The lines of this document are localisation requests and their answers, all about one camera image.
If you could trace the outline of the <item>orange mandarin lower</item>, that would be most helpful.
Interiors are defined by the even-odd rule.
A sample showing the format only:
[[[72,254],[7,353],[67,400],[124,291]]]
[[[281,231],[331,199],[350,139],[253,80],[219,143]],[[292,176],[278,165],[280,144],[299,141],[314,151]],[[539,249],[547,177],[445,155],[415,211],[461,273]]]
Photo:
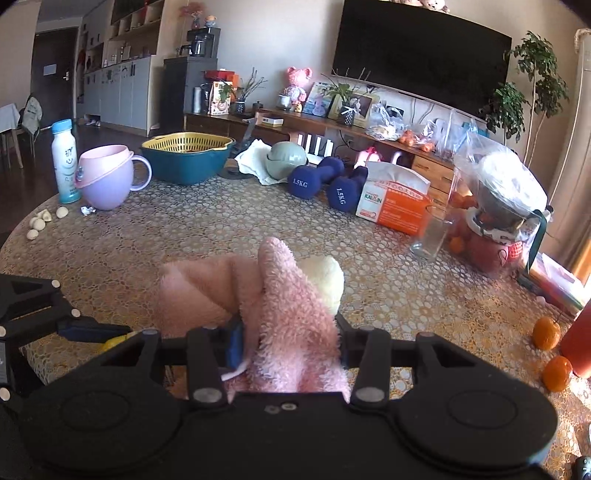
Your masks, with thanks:
[[[550,392],[562,392],[569,386],[572,371],[571,362],[564,356],[557,356],[545,366],[542,382]]]

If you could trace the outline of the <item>orange mandarin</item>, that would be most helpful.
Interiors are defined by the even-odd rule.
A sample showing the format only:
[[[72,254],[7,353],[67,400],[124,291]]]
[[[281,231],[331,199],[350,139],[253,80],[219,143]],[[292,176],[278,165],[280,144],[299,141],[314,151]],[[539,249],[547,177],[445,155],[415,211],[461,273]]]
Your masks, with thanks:
[[[542,351],[554,349],[560,342],[560,325],[551,317],[540,317],[533,328],[532,342]]]
[[[545,366],[542,382],[550,392],[562,392],[569,386],[572,371],[571,362],[564,356],[557,356]]]

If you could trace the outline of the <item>grey green round bowl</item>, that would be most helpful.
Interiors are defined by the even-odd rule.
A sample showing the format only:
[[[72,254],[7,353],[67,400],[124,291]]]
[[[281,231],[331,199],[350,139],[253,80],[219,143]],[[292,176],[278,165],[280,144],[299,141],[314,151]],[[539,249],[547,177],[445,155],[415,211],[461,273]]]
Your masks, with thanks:
[[[304,148],[293,142],[277,142],[266,154],[266,172],[275,180],[287,179],[294,169],[307,164]]]

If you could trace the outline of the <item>yellow blue spray can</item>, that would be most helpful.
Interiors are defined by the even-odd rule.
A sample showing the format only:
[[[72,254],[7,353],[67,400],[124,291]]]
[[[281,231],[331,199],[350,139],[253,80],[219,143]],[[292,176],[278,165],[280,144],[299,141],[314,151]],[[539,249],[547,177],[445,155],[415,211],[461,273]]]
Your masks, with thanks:
[[[134,335],[135,335],[135,332],[132,331],[127,334],[111,338],[99,347],[98,353],[102,354],[102,353],[116,347],[117,345],[127,341],[128,339],[132,338]]]

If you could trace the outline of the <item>small potted plant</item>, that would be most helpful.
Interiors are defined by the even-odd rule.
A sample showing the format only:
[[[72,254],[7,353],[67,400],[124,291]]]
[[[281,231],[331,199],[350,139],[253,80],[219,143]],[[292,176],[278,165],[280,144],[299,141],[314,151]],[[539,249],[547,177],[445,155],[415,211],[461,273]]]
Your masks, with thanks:
[[[369,91],[369,88],[366,88],[366,90],[363,90],[362,86],[360,84],[351,84],[351,83],[346,83],[344,81],[338,80],[333,78],[332,76],[329,75],[325,75],[325,80],[328,81],[328,87],[325,87],[325,95],[327,95],[328,97],[330,97],[332,100],[334,100],[335,95],[341,95],[342,96],[342,100],[344,101],[344,108],[347,108],[348,111],[346,111],[346,113],[344,113],[344,121],[338,122],[339,124],[348,126],[348,127],[353,127],[352,123],[353,123],[353,118],[355,117],[355,112],[353,111],[353,95],[356,93],[369,93],[369,94],[373,94],[372,92]]]

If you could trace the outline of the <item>green potted tree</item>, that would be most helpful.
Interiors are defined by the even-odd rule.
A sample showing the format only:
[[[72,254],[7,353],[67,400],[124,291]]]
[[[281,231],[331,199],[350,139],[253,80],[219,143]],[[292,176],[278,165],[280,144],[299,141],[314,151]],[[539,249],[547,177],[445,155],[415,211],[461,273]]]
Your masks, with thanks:
[[[566,81],[559,74],[552,43],[529,31],[521,42],[504,54],[513,59],[518,74],[525,77],[530,92],[523,93],[513,82],[497,86],[482,109],[487,129],[503,132],[503,140],[526,138],[523,162],[530,165],[544,121],[563,111],[569,101]]]

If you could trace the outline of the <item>black wall television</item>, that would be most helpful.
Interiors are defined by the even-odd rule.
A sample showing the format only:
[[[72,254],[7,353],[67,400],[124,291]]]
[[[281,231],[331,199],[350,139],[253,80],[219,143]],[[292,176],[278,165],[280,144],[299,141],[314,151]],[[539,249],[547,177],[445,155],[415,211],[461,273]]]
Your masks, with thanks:
[[[346,1],[332,71],[481,118],[505,84],[512,39],[424,7]]]

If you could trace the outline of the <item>teal yellow colander basket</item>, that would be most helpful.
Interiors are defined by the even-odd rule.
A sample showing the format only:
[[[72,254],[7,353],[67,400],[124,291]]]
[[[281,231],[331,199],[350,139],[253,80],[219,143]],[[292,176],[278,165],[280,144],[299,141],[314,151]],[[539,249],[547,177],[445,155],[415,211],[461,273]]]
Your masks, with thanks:
[[[179,132],[142,143],[141,155],[150,163],[156,180],[190,186],[221,172],[235,140],[200,132]]]

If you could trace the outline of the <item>white floor air conditioner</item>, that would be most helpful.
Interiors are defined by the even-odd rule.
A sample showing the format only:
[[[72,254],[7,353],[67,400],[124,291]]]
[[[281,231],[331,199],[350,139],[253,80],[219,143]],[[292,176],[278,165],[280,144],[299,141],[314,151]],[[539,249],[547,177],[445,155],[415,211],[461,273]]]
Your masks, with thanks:
[[[575,34],[578,54],[574,106],[551,188],[553,221],[542,251],[571,270],[590,240],[590,30]]]

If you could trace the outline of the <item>bagged steel pot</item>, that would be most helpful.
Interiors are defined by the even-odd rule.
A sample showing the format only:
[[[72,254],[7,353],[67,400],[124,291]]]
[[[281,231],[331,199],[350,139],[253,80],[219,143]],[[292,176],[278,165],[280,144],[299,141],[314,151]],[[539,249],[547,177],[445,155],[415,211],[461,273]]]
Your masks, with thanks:
[[[476,197],[465,221],[477,235],[510,245],[529,241],[544,227],[546,192],[513,150],[470,131],[454,165]]]

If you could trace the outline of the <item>red apple bag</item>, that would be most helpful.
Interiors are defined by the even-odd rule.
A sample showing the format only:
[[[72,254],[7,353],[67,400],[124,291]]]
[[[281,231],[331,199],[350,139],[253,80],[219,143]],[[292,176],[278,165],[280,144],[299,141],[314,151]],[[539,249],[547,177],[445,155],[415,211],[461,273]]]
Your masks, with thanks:
[[[522,261],[524,244],[512,241],[502,230],[486,230],[479,222],[481,211],[451,207],[445,219],[451,222],[444,245],[448,251],[489,277],[509,275]]]

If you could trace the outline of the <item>pink purple lidded mug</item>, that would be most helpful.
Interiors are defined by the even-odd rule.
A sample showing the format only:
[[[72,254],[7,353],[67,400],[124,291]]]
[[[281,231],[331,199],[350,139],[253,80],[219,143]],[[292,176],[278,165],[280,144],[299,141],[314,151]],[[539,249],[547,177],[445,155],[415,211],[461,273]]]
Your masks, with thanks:
[[[134,163],[141,163],[147,177],[134,184]],[[119,207],[130,192],[143,190],[152,179],[150,163],[125,145],[104,145],[81,154],[75,174],[75,186],[82,198],[97,210]]]

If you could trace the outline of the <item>blue dumbbell right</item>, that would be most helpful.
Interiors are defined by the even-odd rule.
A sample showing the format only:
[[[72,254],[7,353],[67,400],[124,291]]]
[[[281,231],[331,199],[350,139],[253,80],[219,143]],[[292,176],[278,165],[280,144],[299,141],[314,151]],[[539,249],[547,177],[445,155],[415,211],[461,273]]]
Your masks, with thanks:
[[[335,178],[327,188],[329,207],[346,213],[355,212],[368,174],[367,167],[359,166],[351,175]]]

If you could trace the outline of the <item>orange tissue box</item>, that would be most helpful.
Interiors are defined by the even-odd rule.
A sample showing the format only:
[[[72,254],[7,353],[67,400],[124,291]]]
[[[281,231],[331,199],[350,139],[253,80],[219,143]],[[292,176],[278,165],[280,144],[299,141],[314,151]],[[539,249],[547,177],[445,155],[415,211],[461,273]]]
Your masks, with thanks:
[[[431,182],[416,171],[386,162],[367,163],[368,176],[356,217],[415,235],[427,207]]]

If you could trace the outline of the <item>clear drinking glass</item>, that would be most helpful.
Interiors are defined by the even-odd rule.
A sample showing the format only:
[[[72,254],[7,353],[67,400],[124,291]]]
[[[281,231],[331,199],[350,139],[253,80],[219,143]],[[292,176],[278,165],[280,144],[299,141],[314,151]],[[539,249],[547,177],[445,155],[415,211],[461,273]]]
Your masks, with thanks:
[[[411,244],[411,252],[425,260],[434,261],[453,225],[447,218],[447,211],[438,205],[425,209],[419,230]]]

